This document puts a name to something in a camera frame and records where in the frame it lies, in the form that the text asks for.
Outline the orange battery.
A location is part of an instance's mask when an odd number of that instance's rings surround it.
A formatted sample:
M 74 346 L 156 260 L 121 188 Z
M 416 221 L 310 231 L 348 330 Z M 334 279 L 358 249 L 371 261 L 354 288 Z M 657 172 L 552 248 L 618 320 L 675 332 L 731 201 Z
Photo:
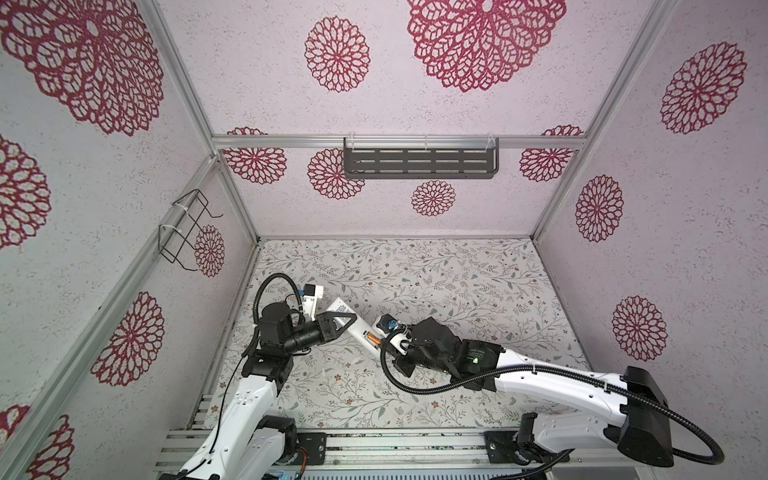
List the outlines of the orange battery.
M 366 338 L 369 342 L 371 342 L 373 345 L 376 345 L 377 347 L 381 345 L 381 340 L 371 333 L 367 334 Z

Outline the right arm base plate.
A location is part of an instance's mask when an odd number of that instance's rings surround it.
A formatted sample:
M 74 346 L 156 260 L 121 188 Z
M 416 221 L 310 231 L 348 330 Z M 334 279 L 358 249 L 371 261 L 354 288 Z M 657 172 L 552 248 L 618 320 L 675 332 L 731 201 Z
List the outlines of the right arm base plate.
M 487 458 L 492 465 L 514 464 L 517 466 L 544 465 L 557 463 L 556 457 L 562 452 L 562 461 L 568 462 L 570 450 L 550 452 L 532 440 L 519 440 L 517 430 L 486 431 L 483 433 Z

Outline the white remote control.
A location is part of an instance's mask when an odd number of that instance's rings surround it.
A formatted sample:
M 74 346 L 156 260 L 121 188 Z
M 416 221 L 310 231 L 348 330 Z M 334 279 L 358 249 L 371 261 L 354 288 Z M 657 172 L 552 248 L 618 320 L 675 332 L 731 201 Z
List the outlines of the white remote control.
M 363 351 L 376 361 L 380 358 L 380 346 L 373 341 L 381 341 L 385 338 L 384 332 L 376 326 L 372 326 L 368 323 L 361 314 L 356 313 L 351 306 L 349 306 L 341 297 L 337 297 L 331 302 L 328 310 L 331 312 L 355 314 L 356 319 L 352 325 L 344 332 L 344 336 L 353 338 Z

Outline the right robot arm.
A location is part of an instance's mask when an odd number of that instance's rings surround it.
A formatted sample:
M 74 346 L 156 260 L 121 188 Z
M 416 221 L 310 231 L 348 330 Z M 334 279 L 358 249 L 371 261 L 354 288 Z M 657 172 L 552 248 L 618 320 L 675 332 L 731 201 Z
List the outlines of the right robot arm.
M 385 317 L 379 324 L 390 338 L 386 351 L 395 370 L 406 377 L 424 367 L 448 374 L 455 388 L 525 394 L 567 407 L 566 414 L 522 416 L 514 449 L 521 464 L 610 446 L 642 464 L 674 464 L 670 420 L 651 406 L 668 402 L 644 369 L 611 374 L 558 367 L 498 344 L 460 339 L 434 318 L 408 326 Z

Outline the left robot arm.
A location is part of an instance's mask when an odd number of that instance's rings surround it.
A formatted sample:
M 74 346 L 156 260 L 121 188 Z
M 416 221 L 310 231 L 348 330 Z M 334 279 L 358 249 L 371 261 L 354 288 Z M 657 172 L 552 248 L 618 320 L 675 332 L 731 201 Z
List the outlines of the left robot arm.
M 327 435 L 300 434 L 292 418 L 270 413 L 293 369 L 298 352 L 330 343 L 352 327 L 367 324 L 353 312 L 326 311 L 312 321 L 293 323 L 284 302 L 263 309 L 259 339 L 244 354 L 242 376 L 228 406 L 202 445 L 176 473 L 162 479 L 262 479 L 275 466 L 325 463 Z

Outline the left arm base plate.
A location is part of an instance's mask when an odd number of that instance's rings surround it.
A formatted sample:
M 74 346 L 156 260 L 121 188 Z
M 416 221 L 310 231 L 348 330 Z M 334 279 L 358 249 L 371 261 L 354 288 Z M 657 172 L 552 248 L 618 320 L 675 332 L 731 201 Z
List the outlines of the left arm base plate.
M 320 466 L 325 464 L 328 434 L 325 432 L 288 433 L 285 448 L 276 462 L 280 466 Z

